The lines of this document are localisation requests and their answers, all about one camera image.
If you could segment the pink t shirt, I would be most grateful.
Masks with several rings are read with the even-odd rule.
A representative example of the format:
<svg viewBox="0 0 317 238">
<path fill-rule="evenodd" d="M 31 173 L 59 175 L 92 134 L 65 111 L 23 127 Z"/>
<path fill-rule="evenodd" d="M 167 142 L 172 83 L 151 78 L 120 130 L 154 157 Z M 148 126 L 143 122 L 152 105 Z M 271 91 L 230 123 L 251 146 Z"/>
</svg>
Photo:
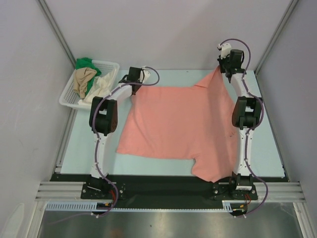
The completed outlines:
<svg viewBox="0 0 317 238">
<path fill-rule="evenodd" d="M 190 87 L 142 87 L 131 101 L 118 153 L 193 159 L 192 174 L 205 181 L 231 175 L 239 135 L 219 68 Z"/>
</svg>

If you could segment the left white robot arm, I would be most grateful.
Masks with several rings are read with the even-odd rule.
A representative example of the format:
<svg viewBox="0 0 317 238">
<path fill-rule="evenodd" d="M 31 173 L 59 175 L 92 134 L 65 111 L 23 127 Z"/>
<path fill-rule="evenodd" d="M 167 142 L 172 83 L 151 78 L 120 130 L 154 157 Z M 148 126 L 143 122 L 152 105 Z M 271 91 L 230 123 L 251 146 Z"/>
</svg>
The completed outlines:
<svg viewBox="0 0 317 238">
<path fill-rule="evenodd" d="M 150 76 L 145 67 L 130 67 L 128 74 L 119 81 L 118 85 L 105 96 L 95 96 L 90 110 L 89 126 L 95 136 L 94 161 L 90 177 L 86 185 L 98 198 L 109 194 L 111 185 L 104 179 L 105 150 L 110 136 L 118 125 L 118 106 L 123 100 L 136 94 Z"/>
</svg>

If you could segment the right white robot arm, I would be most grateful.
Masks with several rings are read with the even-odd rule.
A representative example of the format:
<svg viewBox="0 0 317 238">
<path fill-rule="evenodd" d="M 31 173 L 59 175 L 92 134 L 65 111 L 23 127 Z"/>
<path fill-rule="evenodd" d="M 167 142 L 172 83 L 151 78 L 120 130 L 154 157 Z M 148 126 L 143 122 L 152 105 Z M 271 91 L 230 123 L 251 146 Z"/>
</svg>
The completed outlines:
<svg viewBox="0 0 317 238">
<path fill-rule="evenodd" d="M 238 158 L 229 179 L 226 198 L 244 200 L 256 197 L 251 172 L 251 145 L 254 130 L 263 120 L 262 99 L 250 92 L 246 72 L 242 68 L 243 50 L 233 49 L 229 43 L 218 46 L 220 72 L 228 79 L 237 96 L 231 123 L 238 131 Z"/>
</svg>

